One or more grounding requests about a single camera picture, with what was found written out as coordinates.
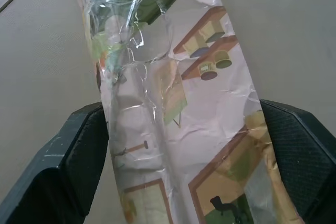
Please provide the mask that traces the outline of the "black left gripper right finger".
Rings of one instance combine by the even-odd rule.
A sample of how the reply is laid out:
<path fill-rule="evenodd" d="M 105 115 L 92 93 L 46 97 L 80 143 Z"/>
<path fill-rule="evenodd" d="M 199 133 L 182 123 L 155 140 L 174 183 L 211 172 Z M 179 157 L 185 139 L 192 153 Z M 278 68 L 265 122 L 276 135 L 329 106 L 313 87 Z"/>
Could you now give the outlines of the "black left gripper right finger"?
<path fill-rule="evenodd" d="M 305 223 L 335 223 L 335 137 L 310 112 L 261 100 L 282 182 Z"/>

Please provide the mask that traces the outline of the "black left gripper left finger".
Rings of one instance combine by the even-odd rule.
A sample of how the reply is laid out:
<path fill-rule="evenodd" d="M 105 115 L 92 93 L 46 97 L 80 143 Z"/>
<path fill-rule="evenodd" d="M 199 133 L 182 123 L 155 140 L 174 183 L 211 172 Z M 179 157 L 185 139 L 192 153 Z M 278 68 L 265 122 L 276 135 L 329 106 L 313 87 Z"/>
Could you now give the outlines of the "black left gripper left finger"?
<path fill-rule="evenodd" d="M 71 113 L 1 203 L 1 223 L 84 223 L 104 167 L 108 130 L 100 102 Z"/>

